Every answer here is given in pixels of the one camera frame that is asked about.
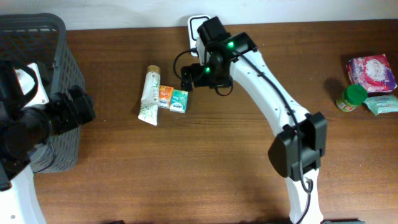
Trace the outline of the teal tissue packet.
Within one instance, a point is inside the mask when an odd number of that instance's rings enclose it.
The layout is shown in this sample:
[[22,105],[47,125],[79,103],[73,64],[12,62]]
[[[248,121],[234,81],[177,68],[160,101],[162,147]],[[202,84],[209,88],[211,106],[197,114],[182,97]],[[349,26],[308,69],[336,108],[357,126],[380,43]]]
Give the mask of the teal tissue packet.
[[173,90],[170,101],[170,111],[185,113],[187,109],[188,92],[183,90]]

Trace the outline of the orange tissue packet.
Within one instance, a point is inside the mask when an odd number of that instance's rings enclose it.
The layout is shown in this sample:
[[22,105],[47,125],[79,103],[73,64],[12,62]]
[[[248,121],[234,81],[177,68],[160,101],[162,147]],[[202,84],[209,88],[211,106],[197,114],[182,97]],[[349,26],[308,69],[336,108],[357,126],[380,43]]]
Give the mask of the orange tissue packet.
[[174,88],[171,86],[161,85],[159,88],[159,108],[170,108],[171,99]]

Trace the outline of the white bamboo print tube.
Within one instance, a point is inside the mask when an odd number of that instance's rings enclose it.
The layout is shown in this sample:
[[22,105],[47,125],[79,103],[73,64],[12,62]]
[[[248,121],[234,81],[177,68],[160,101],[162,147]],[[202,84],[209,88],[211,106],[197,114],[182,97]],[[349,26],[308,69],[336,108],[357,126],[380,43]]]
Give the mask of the white bamboo print tube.
[[157,113],[160,88],[160,68],[149,65],[141,96],[141,106],[138,118],[141,121],[157,126]]

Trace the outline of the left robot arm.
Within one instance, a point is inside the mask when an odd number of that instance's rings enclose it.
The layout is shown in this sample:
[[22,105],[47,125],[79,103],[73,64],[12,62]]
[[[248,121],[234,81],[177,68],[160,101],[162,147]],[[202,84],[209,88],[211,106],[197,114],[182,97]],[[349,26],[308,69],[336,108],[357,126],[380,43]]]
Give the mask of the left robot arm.
[[35,146],[89,123],[93,100],[71,86],[48,96],[40,73],[1,61],[1,223],[45,223],[30,166]]

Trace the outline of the green lid jar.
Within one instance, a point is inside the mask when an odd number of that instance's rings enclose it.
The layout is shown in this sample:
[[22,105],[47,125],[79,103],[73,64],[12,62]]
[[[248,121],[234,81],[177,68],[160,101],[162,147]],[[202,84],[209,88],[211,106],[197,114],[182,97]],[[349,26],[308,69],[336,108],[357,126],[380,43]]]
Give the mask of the green lid jar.
[[367,99],[368,93],[365,88],[358,84],[352,84],[346,88],[335,101],[336,106],[344,112],[351,112]]

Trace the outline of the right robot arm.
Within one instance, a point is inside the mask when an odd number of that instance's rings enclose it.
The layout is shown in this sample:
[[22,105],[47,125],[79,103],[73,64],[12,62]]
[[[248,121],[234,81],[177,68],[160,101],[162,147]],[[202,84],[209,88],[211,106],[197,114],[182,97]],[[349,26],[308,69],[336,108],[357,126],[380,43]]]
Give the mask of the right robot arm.
[[266,65],[245,33],[231,35],[218,17],[192,16],[187,21],[190,50],[199,62],[184,66],[181,88],[233,89],[237,83],[261,110],[275,139],[268,151],[275,171],[285,179],[291,223],[322,223],[317,180],[325,154],[327,121],[295,101]]

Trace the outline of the mint toilet tissue pack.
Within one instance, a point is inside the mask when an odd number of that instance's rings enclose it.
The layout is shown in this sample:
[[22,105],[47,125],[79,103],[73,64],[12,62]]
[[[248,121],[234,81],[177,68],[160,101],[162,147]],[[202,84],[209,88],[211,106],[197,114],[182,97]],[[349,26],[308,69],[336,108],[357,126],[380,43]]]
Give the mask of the mint toilet tissue pack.
[[375,115],[393,113],[398,110],[397,97],[394,95],[382,95],[367,98],[364,103]]

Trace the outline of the red purple snack bag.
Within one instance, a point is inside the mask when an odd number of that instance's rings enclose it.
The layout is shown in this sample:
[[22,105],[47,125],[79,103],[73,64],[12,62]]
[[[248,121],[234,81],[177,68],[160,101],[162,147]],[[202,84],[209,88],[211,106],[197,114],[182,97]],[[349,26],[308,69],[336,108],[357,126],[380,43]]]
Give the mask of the red purple snack bag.
[[353,58],[346,69],[350,82],[361,85],[368,93],[390,93],[397,88],[385,54]]

